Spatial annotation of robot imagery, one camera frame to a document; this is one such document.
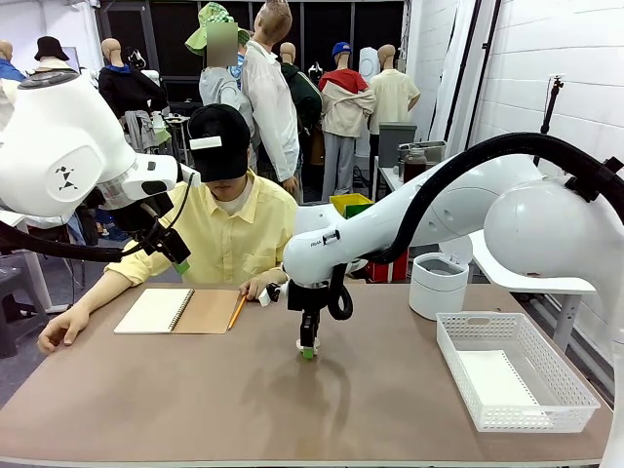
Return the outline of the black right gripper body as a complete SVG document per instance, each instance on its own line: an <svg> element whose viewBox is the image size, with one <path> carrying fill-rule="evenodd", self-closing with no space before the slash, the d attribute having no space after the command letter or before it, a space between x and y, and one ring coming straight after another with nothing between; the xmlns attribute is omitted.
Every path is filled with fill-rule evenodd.
<svg viewBox="0 0 624 468"><path fill-rule="evenodd" d="M296 312L320 311L326 307L326 286L308 288L293 280L288 284L287 308Z"/></svg>

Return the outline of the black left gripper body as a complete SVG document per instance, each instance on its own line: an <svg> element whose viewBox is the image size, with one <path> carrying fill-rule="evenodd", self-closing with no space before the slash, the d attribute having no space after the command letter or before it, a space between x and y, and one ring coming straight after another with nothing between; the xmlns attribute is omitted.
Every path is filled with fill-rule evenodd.
<svg viewBox="0 0 624 468"><path fill-rule="evenodd" d="M115 211L115 224L133 240L142 240L159 223L159 219L174 207L167 193L135 201Z"/></svg>

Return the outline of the yellow pencil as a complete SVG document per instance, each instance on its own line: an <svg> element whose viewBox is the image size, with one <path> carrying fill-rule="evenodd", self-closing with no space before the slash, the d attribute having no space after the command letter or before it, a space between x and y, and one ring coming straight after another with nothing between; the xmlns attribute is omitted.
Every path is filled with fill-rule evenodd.
<svg viewBox="0 0 624 468"><path fill-rule="evenodd" d="M227 330L230 331L234 325L236 324L238 317L240 316L245 304L247 302L247 295L246 294L242 294L240 296L240 300L238 301L238 304L232 314L232 316L230 317L228 326L227 326Z"/></svg>

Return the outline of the brown spiral notebook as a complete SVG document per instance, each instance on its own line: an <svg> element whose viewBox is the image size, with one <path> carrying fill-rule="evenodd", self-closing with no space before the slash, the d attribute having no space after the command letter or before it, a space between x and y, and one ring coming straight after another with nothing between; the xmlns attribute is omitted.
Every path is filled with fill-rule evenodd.
<svg viewBox="0 0 624 468"><path fill-rule="evenodd" d="M240 308L238 291L148 288L114 329L116 334L224 334Z"/></svg>

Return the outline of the person's right forearm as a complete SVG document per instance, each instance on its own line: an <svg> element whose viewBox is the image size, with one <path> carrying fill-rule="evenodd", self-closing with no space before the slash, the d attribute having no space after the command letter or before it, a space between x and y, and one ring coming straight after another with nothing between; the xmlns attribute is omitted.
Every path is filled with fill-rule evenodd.
<svg viewBox="0 0 624 468"><path fill-rule="evenodd" d="M72 319L87 323L92 313L133 286L134 283L121 273L106 270L67 313Z"/></svg>

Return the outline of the person's left hand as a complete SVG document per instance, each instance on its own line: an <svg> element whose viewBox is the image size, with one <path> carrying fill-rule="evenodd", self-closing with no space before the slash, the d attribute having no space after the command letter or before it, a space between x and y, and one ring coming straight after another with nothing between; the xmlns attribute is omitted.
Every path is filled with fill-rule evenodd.
<svg viewBox="0 0 624 468"><path fill-rule="evenodd" d="M247 301L256 301L260 295L267 288L268 285L273 284L274 280L267 280L261 277L254 277L239 287L239 292L242 297Z"/></svg>

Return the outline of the person's right hand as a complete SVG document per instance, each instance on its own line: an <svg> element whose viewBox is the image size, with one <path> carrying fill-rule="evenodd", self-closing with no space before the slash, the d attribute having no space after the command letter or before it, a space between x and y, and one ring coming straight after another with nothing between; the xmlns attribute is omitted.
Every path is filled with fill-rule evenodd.
<svg viewBox="0 0 624 468"><path fill-rule="evenodd" d="M38 336L39 350L50 355L60 345L70 346L88 325L89 318L90 312L77 306L53 318Z"/></svg>

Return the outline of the person in yellow shirt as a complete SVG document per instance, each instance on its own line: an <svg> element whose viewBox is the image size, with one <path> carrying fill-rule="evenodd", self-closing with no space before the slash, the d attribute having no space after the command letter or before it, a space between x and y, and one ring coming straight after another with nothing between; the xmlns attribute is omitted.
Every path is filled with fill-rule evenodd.
<svg viewBox="0 0 624 468"><path fill-rule="evenodd" d="M168 195L174 207L160 219L190 250L184 283L239 286L279 267L293 235L297 204L275 182L247 172L240 202L219 202L207 185L179 183Z"/></svg>

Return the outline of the table with green cloth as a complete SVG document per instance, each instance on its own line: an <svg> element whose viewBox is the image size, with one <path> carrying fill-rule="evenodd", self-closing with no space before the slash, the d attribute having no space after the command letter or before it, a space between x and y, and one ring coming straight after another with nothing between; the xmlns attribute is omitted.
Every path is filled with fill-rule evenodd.
<svg viewBox="0 0 624 468"><path fill-rule="evenodd" d="M166 143L172 136L167 130L166 122L161 112L152 113L152 126L155 135L155 145Z"/></svg>

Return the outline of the red recycling bin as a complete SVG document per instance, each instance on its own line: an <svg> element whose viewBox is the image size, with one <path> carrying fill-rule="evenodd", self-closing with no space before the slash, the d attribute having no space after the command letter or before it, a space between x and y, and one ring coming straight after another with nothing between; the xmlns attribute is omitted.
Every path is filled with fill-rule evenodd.
<svg viewBox="0 0 624 468"><path fill-rule="evenodd" d="M393 283L404 281L409 272L409 252L389 264L369 262L366 266L368 279L371 283Z"/></svg>

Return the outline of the black baseball cap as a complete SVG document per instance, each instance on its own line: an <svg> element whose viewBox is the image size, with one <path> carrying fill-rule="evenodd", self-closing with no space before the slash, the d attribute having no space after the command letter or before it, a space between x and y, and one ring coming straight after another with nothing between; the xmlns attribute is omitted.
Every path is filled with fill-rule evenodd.
<svg viewBox="0 0 624 468"><path fill-rule="evenodd" d="M251 133L242 114L228 104L197 109L188 121L195 169L205 183L244 176Z"/></svg>

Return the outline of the yellow recycling bin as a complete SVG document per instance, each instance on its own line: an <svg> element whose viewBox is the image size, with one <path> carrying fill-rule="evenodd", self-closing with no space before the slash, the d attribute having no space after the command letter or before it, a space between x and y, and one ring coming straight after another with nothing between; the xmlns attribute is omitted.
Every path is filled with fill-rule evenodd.
<svg viewBox="0 0 624 468"><path fill-rule="evenodd" d="M331 204L342 216L344 207L347 205L374 204L374 201L370 200L368 197L360 193L333 195L330 196L330 201Z"/></svg>

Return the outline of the white work table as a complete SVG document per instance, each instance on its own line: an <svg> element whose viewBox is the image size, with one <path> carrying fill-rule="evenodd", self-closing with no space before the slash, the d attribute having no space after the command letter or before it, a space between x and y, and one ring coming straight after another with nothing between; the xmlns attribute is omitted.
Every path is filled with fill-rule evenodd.
<svg viewBox="0 0 624 468"><path fill-rule="evenodd" d="M23 233L28 232L28 226L26 223L26 216L24 214L16 214L9 211L0 210L0 222L4 222ZM44 309L48 314L59 314L66 311L69 304L54 305L51 301L47 283L44 278L43 270L41 268L39 258L36 253L26 252L24 254L27 271L30 279L33 283L34 291L42 303ZM68 271L71 273L72 286L83 290L86 287L86 263L84 260L79 261L79 265L82 268L81 276L76 278L75 271L73 270L73 264L69 260L63 261Z"/></svg>

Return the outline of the mannequin in black sweater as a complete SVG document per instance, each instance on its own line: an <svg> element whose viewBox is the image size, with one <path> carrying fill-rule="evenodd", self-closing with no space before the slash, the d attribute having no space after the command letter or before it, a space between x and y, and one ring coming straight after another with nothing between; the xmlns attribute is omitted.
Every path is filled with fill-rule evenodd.
<svg viewBox="0 0 624 468"><path fill-rule="evenodd" d="M168 107L164 90L142 72L122 61L121 44L114 38L101 42L107 60L98 75L98 91L122 126L126 141L138 152L159 146L152 113Z"/></svg>

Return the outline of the white round trash bin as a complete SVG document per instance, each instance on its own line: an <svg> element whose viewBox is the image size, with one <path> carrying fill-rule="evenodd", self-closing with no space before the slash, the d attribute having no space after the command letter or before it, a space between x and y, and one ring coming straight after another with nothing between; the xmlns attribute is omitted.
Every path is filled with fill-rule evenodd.
<svg viewBox="0 0 624 468"><path fill-rule="evenodd" d="M473 259L468 236L443 242L439 250L416 257L410 277L409 307L430 321L436 321L438 314L462 311Z"/></svg>

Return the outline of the small white table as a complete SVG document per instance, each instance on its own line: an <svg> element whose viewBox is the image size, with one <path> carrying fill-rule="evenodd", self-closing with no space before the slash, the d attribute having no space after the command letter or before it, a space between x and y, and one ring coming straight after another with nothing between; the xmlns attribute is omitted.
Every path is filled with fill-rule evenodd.
<svg viewBox="0 0 624 468"><path fill-rule="evenodd" d="M386 187L386 192L391 193L403 186L403 182L394 168L377 168L374 173L373 198L379 198L379 188Z"/></svg>

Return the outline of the figure in gray vest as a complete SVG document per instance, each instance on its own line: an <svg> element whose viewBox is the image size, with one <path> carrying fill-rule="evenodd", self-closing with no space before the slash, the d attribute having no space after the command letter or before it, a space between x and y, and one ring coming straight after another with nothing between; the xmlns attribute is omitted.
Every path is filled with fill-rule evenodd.
<svg viewBox="0 0 624 468"><path fill-rule="evenodd" d="M242 71L249 40L249 31L234 28L233 23L209 24L204 48L206 67L199 83L200 96L205 105L230 105L248 120L252 118L252 111L242 91Z"/></svg>

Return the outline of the brown glass jar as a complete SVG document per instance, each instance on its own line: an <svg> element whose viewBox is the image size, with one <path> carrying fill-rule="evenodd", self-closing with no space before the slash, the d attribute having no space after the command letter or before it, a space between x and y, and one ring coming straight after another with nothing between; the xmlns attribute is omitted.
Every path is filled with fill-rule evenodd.
<svg viewBox="0 0 624 468"><path fill-rule="evenodd" d="M427 170L425 150L419 147L411 148L404 157L403 180L407 183Z"/></svg>

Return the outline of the tall mannequin in white shirt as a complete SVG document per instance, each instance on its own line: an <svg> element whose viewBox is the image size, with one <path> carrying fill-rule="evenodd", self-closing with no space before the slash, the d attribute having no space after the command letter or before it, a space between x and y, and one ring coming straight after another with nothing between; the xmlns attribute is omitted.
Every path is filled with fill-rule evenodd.
<svg viewBox="0 0 624 468"><path fill-rule="evenodd" d="M301 201L298 119L289 85L272 48L292 26L287 0L266 0L247 43L242 88L249 99L259 137L257 169Z"/></svg>

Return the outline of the gray box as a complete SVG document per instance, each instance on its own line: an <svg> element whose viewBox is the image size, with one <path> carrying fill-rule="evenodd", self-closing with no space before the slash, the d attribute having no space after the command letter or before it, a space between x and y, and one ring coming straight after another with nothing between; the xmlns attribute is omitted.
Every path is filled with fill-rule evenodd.
<svg viewBox="0 0 624 468"><path fill-rule="evenodd" d="M388 122L379 125L378 165L392 169L398 165L399 146L414 142L417 126L414 123Z"/></svg>

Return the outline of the black bucket hat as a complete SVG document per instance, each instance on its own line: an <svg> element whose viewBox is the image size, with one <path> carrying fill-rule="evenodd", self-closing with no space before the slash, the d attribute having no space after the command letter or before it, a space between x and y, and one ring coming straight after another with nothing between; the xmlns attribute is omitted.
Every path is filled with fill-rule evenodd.
<svg viewBox="0 0 624 468"><path fill-rule="evenodd" d="M41 61L43 58L53 58L69 61L68 55L63 51L59 40L52 36L42 36L37 39L37 52L34 59Z"/></svg>

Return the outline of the mannequin in red beige jacket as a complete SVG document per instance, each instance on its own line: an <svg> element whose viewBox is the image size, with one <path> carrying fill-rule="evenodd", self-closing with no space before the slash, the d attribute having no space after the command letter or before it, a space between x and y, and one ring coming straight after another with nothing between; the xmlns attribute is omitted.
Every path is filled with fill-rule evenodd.
<svg viewBox="0 0 624 468"><path fill-rule="evenodd" d="M321 126L325 163L322 201L347 194L353 188L356 140L375 106L374 92L361 74L349 68L350 54L341 54L336 69L322 75Z"/></svg>

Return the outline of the metal tray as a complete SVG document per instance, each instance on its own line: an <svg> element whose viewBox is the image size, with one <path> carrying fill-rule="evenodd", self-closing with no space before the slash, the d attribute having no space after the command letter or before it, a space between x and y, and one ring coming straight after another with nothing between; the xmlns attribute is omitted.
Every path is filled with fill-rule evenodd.
<svg viewBox="0 0 624 468"><path fill-rule="evenodd" d="M445 159L446 143L444 141L411 142L398 145L398 161L400 164L406 161L410 150L413 148L424 152L428 169L440 164Z"/></svg>

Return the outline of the mannequin in blue white top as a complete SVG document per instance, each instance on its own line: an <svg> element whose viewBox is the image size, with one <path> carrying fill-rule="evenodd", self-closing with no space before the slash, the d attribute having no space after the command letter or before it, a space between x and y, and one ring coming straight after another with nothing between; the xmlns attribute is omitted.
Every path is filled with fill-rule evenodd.
<svg viewBox="0 0 624 468"><path fill-rule="evenodd" d="M6 40L0 40L0 79L21 82L26 77L13 66L13 45Z"/></svg>

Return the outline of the mannequin in dark green hoodie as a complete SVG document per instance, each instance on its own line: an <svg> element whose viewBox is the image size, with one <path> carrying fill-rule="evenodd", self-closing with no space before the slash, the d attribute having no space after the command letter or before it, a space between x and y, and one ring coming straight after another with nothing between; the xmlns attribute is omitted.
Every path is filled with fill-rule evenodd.
<svg viewBox="0 0 624 468"><path fill-rule="evenodd" d="M294 64L296 47L284 42L280 46L281 71L289 86L296 110L299 142L304 160L311 166L324 165L323 135L319 131L322 99L317 86Z"/></svg>

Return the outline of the green gingham bucket hat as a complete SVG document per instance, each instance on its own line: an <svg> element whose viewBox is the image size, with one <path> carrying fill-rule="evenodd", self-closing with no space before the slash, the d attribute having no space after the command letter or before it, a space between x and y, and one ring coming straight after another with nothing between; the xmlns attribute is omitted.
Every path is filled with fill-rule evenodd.
<svg viewBox="0 0 624 468"><path fill-rule="evenodd" d="M225 66L238 57L239 48L246 46L251 34L216 2L209 2L198 13L198 28L185 41L186 48L204 57L209 65Z"/></svg>

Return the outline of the mannequin in cream shirt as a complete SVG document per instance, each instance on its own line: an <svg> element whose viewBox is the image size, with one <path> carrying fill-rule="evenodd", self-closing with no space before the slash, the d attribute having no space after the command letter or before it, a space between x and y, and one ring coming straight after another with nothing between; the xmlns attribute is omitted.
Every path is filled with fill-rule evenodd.
<svg viewBox="0 0 624 468"><path fill-rule="evenodd" d="M394 66L396 49L387 44L377 51L380 72L370 80L370 88L375 94L375 108L370 117L370 153L378 152L380 124L406 123L410 111L420 98L420 91L413 80Z"/></svg>

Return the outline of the large white side table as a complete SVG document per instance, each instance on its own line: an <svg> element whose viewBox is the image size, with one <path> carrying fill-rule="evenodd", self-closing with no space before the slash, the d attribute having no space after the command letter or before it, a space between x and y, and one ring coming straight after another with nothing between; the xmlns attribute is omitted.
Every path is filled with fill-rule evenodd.
<svg viewBox="0 0 624 468"><path fill-rule="evenodd" d="M595 288L578 278L526 277L513 273L499 264L489 252L482 230L468 237L472 243L473 260L490 283L511 293L561 294L564 297L553 341L562 351L566 351L581 298L595 293Z"/></svg>

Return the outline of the white mannequin torso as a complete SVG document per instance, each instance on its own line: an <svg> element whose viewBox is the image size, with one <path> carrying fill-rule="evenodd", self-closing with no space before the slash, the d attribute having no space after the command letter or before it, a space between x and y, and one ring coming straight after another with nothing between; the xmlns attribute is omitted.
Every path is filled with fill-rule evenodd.
<svg viewBox="0 0 624 468"><path fill-rule="evenodd" d="M365 47L360 50L359 73L369 84L371 79L380 72L377 49Z"/></svg>

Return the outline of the white perforated plastic basket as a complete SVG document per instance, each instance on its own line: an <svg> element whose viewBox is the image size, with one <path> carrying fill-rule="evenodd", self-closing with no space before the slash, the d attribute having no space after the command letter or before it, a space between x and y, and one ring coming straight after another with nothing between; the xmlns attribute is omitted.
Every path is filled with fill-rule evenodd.
<svg viewBox="0 0 624 468"><path fill-rule="evenodd" d="M437 315L437 342L475 428L480 432L580 433L600 403L523 313ZM503 350L542 412L488 409L479 400L459 351Z"/></svg>

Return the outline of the black vertical pole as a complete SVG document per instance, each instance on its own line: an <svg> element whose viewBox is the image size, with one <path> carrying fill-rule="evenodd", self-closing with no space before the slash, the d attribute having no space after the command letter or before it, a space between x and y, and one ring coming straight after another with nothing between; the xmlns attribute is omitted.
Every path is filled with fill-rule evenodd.
<svg viewBox="0 0 624 468"><path fill-rule="evenodd" d="M487 40L482 44L482 50L484 51L484 56L482 60L482 67L481 67L481 71L479 75L477 89L476 89L476 93L474 97L468 132L465 138L465 145L464 145L465 149L468 149L471 146L472 136L474 133L475 122L477 118L477 110L479 108L479 100L480 100L480 96L484 87L485 75L488 69L488 60L491 54L493 36L494 36L494 32L495 32L496 25L498 22L501 4L502 4L502 0L493 0L491 18L490 18L488 30L487 30Z"/></svg>
<svg viewBox="0 0 624 468"><path fill-rule="evenodd" d="M470 20L467 24L466 32L463 34L463 45L461 48L461 57L460 57L459 65L457 67L457 73L455 75L455 84L454 84L452 99L451 99L450 108L448 112L448 120L447 120L447 124L445 128L445 140L446 141L449 141L449 136L450 136L450 132L452 129L453 117L454 117L455 110L457 109L459 93L461 91L461 85L462 85L463 77L465 74L468 58L470 55L470 48L472 45L477 20L479 18L481 3L482 3L482 0L459 0L458 2L458 10L463 9L467 11L469 6L472 6L472 8L470 10Z"/></svg>

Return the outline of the black tripod stand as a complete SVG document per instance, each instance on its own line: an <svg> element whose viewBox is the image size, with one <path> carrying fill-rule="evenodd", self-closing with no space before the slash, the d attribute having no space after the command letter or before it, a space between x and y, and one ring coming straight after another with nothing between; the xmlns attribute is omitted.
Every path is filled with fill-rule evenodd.
<svg viewBox="0 0 624 468"><path fill-rule="evenodd" d="M544 106L542 124L539 130L542 135L548 135L550 132L550 124L557 97L560 90L565 85L564 78L565 76L563 74L554 74L549 77L547 99Z"/></svg>

